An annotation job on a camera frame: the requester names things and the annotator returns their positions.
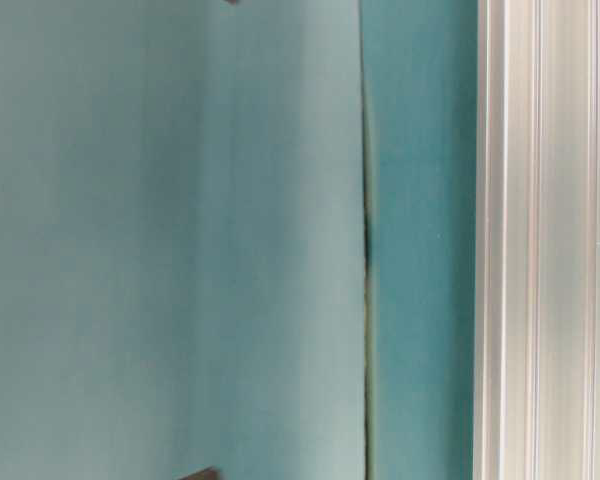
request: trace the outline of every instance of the teal panel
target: teal panel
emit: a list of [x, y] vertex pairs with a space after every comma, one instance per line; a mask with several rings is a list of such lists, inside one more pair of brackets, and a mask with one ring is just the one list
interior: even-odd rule
[[375, 480], [471, 478], [476, 2], [363, 0]]
[[357, 29], [0, 0], [0, 480], [362, 478]]
[[357, 10], [245, 0], [207, 18], [194, 458], [229, 480], [362, 480]]

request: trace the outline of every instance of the light teal panel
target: light teal panel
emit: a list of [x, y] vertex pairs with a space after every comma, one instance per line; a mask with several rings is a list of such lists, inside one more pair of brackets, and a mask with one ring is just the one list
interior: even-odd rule
[[362, 480], [355, 5], [211, 2], [206, 17], [193, 458], [229, 480]]
[[0, 0], [0, 480], [362, 478], [348, 2]]
[[374, 480], [471, 478], [476, 3], [362, 1]]

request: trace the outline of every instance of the aluminum frame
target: aluminum frame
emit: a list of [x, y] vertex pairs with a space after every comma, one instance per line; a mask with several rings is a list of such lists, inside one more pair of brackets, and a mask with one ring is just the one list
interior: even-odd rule
[[474, 480], [600, 480], [600, 0], [479, 0]]

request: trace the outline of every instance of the groove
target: groove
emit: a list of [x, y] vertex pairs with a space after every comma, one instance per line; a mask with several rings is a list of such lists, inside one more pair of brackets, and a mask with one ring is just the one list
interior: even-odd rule
[[533, 24], [533, 119], [531, 168], [529, 169], [529, 264], [527, 280], [527, 438], [526, 471], [527, 480], [538, 478], [538, 418], [540, 396], [540, 329], [539, 329], [539, 272], [540, 272], [540, 189], [542, 162], [542, 2], [534, 1]]
[[589, 119], [587, 159], [587, 296], [585, 317], [585, 438], [584, 480], [593, 480], [595, 442], [596, 385], [596, 244], [598, 180], [598, 103], [599, 103], [599, 1], [591, 0], [589, 10]]

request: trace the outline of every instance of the gap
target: gap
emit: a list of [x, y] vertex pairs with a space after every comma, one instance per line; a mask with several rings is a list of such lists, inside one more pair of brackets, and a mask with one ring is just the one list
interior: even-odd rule
[[364, 228], [364, 478], [373, 480], [372, 419], [372, 327], [371, 327], [371, 141], [369, 108], [364, 68], [363, 1], [358, 0], [358, 35], [360, 39], [360, 100], [362, 118], [362, 198]]

